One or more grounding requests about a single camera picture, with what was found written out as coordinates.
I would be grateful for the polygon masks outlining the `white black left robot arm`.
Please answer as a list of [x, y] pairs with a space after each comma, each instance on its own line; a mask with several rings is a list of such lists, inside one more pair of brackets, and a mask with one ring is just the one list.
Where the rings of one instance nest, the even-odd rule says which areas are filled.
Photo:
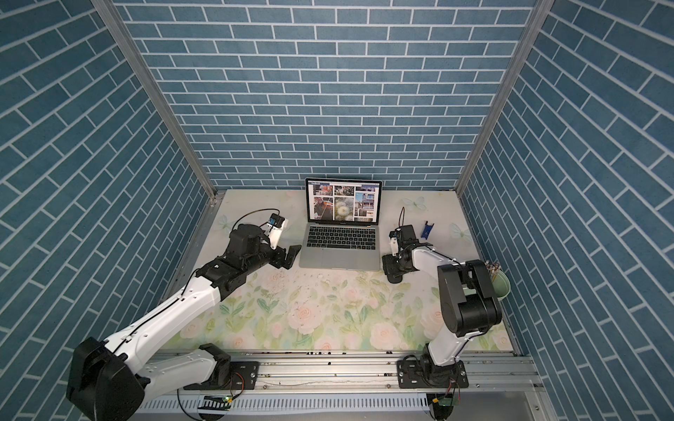
[[277, 245], [286, 226], [274, 213], [264, 226], [240, 225], [221, 256], [198, 268], [187, 284], [152, 312], [105, 340], [87, 338], [74, 351], [66, 398], [91, 420], [128, 420], [144, 403], [192, 384], [231, 384], [231, 357], [214, 344], [160, 363], [150, 358], [198, 315], [219, 306], [270, 264], [289, 269], [299, 245]]

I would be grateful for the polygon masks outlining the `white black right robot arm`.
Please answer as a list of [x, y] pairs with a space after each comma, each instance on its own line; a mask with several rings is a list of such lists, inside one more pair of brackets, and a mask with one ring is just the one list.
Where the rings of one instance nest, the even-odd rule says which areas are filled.
[[414, 228], [400, 226], [389, 234], [391, 253], [383, 258], [384, 273], [400, 283], [412, 272], [432, 275], [438, 282], [444, 326], [421, 355], [397, 362], [401, 389], [464, 389], [469, 386], [460, 354], [468, 343], [502, 321], [502, 310], [490, 272], [480, 260], [458, 261], [417, 239]]

